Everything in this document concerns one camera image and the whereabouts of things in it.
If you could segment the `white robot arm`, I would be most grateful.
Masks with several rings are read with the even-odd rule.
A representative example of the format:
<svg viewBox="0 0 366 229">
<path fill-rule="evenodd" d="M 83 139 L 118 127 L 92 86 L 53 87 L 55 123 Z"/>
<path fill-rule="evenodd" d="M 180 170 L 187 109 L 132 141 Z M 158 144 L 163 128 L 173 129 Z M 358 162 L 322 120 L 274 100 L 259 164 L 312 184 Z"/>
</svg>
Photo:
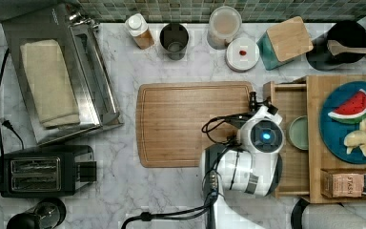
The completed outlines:
<svg viewBox="0 0 366 229">
<path fill-rule="evenodd" d="M 203 151 L 200 171 L 203 197 L 209 206 L 206 229 L 264 229 L 233 210 L 225 193 L 236 191 L 263 198 L 276 188 L 282 170 L 279 152 L 285 142 L 281 121 L 272 105 L 230 115 L 228 122 L 237 128 L 234 139 Z"/>
</svg>

